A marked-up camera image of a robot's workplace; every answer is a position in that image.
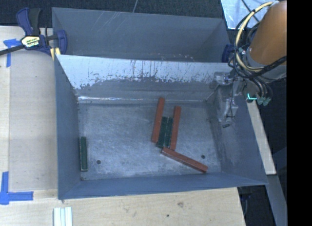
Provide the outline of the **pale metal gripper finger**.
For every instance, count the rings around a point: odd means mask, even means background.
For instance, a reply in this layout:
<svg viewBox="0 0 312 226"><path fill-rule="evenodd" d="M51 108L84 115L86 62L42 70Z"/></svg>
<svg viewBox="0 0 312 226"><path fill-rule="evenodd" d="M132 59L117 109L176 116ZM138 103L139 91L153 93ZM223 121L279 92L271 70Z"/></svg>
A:
<svg viewBox="0 0 312 226"><path fill-rule="evenodd" d="M238 106L233 97L225 99L221 109L221 126L223 128L230 126L235 118Z"/></svg>
<svg viewBox="0 0 312 226"><path fill-rule="evenodd" d="M230 84L231 84L230 73L215 72L213 80L211 82L211 89L215 91L218 87L225 87L229 86Z"/></svg>

